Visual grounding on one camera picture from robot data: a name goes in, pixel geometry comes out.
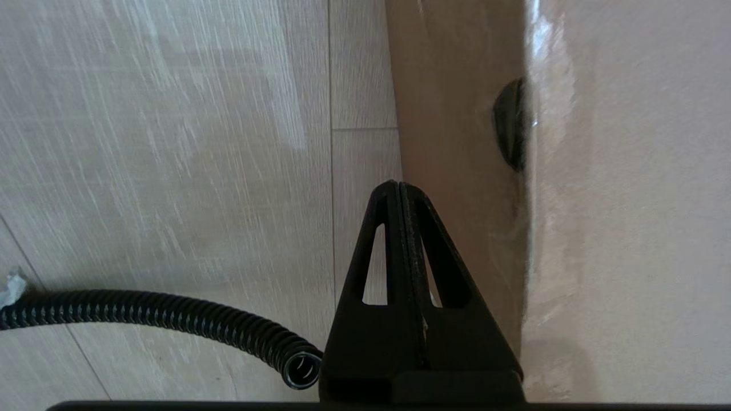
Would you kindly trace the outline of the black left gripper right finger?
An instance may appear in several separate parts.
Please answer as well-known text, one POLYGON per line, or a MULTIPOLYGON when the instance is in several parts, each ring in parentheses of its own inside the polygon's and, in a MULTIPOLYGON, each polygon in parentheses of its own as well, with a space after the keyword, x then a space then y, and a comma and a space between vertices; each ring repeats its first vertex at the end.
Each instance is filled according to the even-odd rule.
POLYGON ((514 351, 428 195, 405 182, 400 182, 399 192, 424 364, 439 371, 522 376, 514 351))

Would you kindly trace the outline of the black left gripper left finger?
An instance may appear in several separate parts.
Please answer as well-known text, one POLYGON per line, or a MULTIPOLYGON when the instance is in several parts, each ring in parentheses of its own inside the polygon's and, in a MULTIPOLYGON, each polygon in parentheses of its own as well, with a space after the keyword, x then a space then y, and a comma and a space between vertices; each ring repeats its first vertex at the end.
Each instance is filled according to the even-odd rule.
POLYGON ((327 340, 322 380, 381 380, 425 364, 413 291, 402 184, 388 180, 368 201, 327 340), (387 303, 363 301, 378 227, 385 232, 387 303))

